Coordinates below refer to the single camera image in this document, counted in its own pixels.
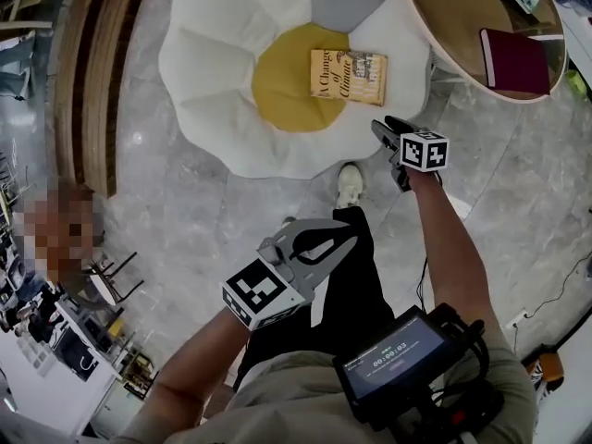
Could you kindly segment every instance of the round table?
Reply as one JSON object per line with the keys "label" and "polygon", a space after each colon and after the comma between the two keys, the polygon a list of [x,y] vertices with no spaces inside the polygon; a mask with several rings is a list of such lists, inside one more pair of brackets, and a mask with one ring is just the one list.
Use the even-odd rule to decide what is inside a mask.
{"label": "round table", "polygon": [[532,15],[514,0],[407,0],[436,56],[479,89],[517,104],[530,104],[546,95],[496,91],[487,87],[479,32],[483,28],[544,39],[549,82],[553,91],[567,61],[563,28],[553,0],[540,0]]}

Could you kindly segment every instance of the white petal cushion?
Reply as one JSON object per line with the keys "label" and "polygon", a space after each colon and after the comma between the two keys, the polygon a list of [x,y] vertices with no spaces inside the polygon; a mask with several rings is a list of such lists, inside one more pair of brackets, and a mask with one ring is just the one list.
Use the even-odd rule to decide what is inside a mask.
{"label": "white petal cushion", "polygon": [[173,0],[159,66],[192,143],[246,178],[310,179],[379,147],[373,118],[416,116],[426,100],[429,46],[404,0],[386,0],[350,34],[350,47],[388,56],[384,107],[347,103],[327,129],[288,133],[259,117],[251,79],[284,31],[308,23],[311,0]]}

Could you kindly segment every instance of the yellow cushion center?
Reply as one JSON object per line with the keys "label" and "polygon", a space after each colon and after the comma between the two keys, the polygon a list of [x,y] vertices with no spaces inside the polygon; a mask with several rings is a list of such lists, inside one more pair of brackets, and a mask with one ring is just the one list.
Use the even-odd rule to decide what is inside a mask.
{"label": "yellow cushion center", "polygon": [[311,96],[311,50],[349,51],[347,34],[307,23],[282,34],[261,55],[252,90],[261,117],[280,130],[318,131],[335,121],[345,101]]}

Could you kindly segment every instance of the black and white marker cube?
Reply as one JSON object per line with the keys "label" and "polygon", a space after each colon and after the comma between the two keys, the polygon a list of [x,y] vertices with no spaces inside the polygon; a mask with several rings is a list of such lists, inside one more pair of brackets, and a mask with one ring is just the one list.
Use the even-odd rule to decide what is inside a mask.
{"label": "black and white marker cube", "polygon": [[222,283],[222,300],[250,330],[293,315],[306,300],[261,255]]}
{"label": "black and white marker cube", "polygon": [[448,167],[450,140],[435,131],[401,135],[401,164],[418,171],[438,171]]}

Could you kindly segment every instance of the red book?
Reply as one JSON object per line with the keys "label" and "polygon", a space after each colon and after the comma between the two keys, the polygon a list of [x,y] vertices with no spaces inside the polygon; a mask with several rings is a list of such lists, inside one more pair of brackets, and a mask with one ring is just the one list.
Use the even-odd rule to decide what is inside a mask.
{"label": "red book", "polygon": [[541,41],[498,30],[483,29],[480,34],[490,89],[550,93],[549,69]]}

